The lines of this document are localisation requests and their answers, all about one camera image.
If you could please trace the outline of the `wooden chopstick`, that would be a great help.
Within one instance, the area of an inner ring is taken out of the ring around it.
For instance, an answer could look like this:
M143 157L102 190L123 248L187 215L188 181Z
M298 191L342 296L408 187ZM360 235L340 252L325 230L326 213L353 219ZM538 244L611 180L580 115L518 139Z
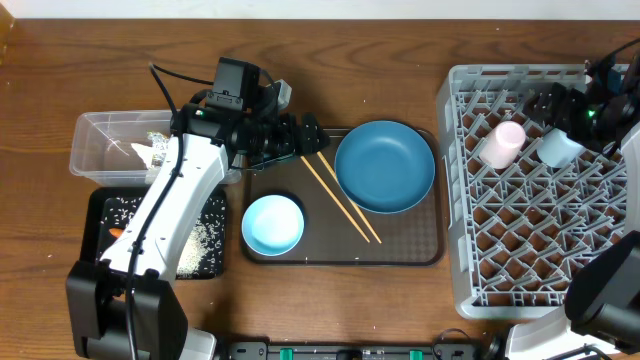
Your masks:
M318 152L317 155L320 158L320 160L323 162L323 164L325 165L325 168L329 171L329 173L333 176L334 180L337 183L337 175L335 174L333 168L328 164L328 161L326 160L324 155L321 152ZM365 234L365 232L359 226L359 224L356 222L356 220L353 218L353 216L344 207L344 205L341 203L341 201L338 199L338 197L333 193L333 191L330 189L330 187L326 184L326 182L322 179L322 177L314 169L314 167L311 165L311 163L306 159L305 156L301 156L300 158L301 158L302 162L305 164L305 166L308 168L308 170L312 173L312 175L316 178L316 180L324 188L326 193L330 196L330 198L334 201L334 203L339 207L339 209L347 217L347 219L353 225L353 227L359 232L359 234L365 239L365 241L367 243L370 243L369 237Z
M353 209L355 210L355 212L357 213L357 215L361 218L361 221L363 222L363 224L368 228L369 232L371 233L371 235L375 238L375 240L379 243L382 244L381 238L379 237L379 235L377 234L377 232L374 230L373 226L371 225L371 223L369 222L369 220L366 218L366 216L364 215L364 213L360 210L360 207L355 203L354 200L350 199L347 196L347 199L349 200L351 206L353 207Z

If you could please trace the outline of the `light blue cup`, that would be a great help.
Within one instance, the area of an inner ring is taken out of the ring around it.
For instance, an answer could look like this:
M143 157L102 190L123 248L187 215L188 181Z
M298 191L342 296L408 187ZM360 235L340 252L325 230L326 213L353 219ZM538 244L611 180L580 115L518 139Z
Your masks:
M583 145L571 140L560 129L553 129L544 135L536 150L539 159L551 168L568 165L583 151Z

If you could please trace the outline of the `pink cup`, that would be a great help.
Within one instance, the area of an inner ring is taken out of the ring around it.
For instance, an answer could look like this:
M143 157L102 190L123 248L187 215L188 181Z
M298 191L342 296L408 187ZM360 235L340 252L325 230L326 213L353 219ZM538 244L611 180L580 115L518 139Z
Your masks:
M485 140L479 158L490 167L500 170L514 162L526 140L526 133L520 124L503 121L485 137Z

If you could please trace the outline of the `dark blue plate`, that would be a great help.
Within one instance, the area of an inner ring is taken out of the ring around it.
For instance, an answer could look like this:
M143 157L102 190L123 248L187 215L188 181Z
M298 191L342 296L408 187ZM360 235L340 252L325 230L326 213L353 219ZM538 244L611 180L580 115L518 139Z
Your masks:
M414 128L389 120L371 121L339 143L334 171L347 197L379 214L407 211L430 192L436 176L433 150Z

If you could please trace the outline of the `light blue bowl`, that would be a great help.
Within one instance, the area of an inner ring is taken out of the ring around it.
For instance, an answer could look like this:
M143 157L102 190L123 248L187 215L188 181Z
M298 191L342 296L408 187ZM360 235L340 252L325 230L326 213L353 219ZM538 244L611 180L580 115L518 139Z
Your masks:
M283 195L267 195L246 209L241 232L246 245L268 257L292 250L302 238L305 220L300 206Z

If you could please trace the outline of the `foil snack wrapper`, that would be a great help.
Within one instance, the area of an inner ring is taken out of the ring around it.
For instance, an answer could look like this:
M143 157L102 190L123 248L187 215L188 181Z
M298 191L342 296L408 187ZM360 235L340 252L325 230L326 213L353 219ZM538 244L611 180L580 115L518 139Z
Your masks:
M161 167L165 160L169 138L161 132L148 132L147 139L151 141L151 158L149 167Z

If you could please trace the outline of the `white paper napkin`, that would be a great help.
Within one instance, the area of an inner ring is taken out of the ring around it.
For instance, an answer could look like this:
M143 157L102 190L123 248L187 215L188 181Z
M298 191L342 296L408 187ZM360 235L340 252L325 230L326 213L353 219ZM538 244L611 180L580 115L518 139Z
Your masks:
M150 146L139 143L132 143L131 147L136 155L141 159L141 161L145 165L145 168L151 169L153 167L154 149Z

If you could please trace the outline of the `orange carrot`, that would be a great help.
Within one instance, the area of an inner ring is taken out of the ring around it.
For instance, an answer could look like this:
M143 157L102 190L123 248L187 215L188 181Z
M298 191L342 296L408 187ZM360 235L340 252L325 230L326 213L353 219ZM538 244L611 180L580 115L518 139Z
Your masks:
M119 228L111 228L109 230L109 233L114 237L114 238L119 238L122 234L123 234L123 229L119 229Z

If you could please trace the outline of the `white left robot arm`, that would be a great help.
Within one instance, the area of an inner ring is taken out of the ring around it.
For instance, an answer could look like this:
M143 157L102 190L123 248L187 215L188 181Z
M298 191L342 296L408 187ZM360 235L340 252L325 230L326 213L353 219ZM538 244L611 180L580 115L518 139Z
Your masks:
M188 237L236 156L251 170L329 145L311 113L286 112L288 86L249 62L220 58L215 77L170 108L171 136L156 179L101 258L66 279L72 336L87 359L211 359L217 340L189 326L173 289Z

